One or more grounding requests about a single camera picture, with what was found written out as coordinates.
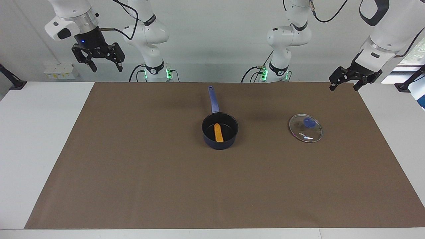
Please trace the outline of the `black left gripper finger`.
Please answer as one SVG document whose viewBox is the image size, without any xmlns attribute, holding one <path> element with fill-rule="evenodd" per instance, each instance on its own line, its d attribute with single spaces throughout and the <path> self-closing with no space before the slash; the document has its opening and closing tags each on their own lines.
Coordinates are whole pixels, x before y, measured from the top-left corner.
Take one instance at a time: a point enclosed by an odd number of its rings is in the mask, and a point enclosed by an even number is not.
<svg viewBox="0 0 425 239">
<path fill-rule="evenodd" d="M 358 82 L 353 86 L 355 91 L 358 91 L 361 87 L 369 83 L 368 76 L 366 75 L 359 75 L 357 78 L 358 78 Z"/>
<path fill-rule="evenodd" d="M 337 68 L 330 76 L 329 81 L 331 85 L 329 89 L 331 91 L 335 91 L 337 86 L 346 82 L 346 69 L 345 68 Z"/>
</svg>

